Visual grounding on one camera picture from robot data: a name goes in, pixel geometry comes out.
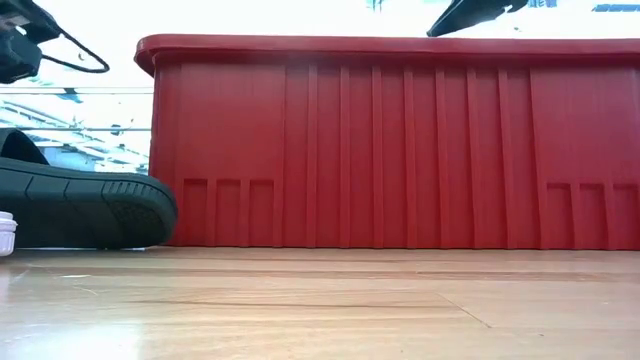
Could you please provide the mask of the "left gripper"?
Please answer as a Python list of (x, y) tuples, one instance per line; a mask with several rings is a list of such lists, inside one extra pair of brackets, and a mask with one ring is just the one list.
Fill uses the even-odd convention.
[(1, 0), (1, 83), (36, 76), (41, 43), (56, 39), (55, 19), (32, 0)]

